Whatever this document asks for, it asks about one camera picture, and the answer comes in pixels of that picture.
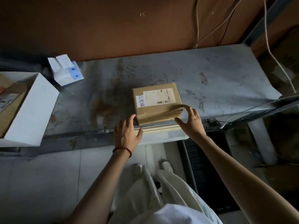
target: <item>person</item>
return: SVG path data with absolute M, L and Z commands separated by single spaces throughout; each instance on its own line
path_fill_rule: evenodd
M 187 105 L 188 121 L 175 121 L 211 161 L 225 186 L 250 223 L 299 223 L 298 211 L 271 187 L 219 148 L 205 133 L 196 109 Z M 135 136 L 133 119 L 122 120 L 114 130 L 115 147 L 134 152 L 143 130 Z M 106 224 L 122 170 L 130 157 L 126 149 L 113 152 L 109 162 L 79 202 L 67 223 Z M 108 223 L 222 223 L 211 208 L 178 176 L 158 170 L 162 194 L 145 166 L 126 192 Z

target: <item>shoe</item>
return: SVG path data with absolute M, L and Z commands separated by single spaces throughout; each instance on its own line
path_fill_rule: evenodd
M 133 179 L 134 181 L 138 180 L 142 175 L 142 165 L 140 163 L 136 163 L 133 167 Z
M 172 168 L 172 165 L 170 164 L 170 162 L 168 162 L 168 161 L 163 161 L 162 163 L 161 163 L 161 169 L 162 170 L 167 170 L 167 171 L 170 171 L 170 172 L 174 172 L 173 171 L 173 168 Z

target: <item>bracelet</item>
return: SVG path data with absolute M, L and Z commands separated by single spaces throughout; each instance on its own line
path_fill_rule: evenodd
M 112 153 L 114 153 L 116 150 L 119 150 L 119 149 L 125 149 L 125 150 L 127 150 L 130 153 L 130 157 L 129 158 L 132 157 L 132 152 L 127 147 L 117 147 L 117 148 L 113 149 Z

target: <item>hand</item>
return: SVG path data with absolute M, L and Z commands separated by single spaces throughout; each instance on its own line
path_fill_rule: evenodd
M 131 115 L 125 120 L 121 120 L 119 125 L 114 128 L 115 147 L 127 147 L 134 151 L 137 145 L 141 142 L 143 130 L 139 129 L 135 136 L 133 120 L 136 115 Z
M 182 128 L 182 130 L 189 136 L 193 137 L 195 134 L 199 133 L 201 135 L 206 135 L 202 121 L 196 109 L 191 108 L 188 105 L 182 105 L 188 112 L 188 122 L 184 123 L 180 118 L 175 118 L 174 120 Z

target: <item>left hand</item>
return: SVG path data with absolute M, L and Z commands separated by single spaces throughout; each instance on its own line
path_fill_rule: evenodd
M 130 115 L 127 119 L 121 120 L 119 125 L 114 128 L 115 147 L 127 147 L 132 152 L 141 142 L 143 130 L 139 129 L 135 136 L 133 120 L 136 115 Z

